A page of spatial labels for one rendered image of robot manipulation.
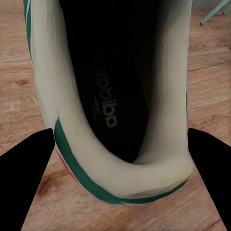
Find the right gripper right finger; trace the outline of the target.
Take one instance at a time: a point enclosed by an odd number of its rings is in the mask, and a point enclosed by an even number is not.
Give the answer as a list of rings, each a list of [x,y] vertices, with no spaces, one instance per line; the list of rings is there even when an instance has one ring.
[[[231,147],[211,134],[189,128],[188,150],[227,231],[231,231]]]

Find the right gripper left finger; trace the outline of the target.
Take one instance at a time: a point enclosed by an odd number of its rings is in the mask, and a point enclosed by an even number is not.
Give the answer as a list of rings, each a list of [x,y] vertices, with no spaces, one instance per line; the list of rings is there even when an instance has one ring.
[[[54,147],[49,128],[0,156],[0,231],[21,231]]]

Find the gym shoe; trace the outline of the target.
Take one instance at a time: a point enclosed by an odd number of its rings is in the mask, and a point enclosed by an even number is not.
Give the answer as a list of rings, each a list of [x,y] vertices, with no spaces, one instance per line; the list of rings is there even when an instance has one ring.
[[[80,186],[110,205],[158,201],[194,173],[192,0],[23,0],[42,119]]]

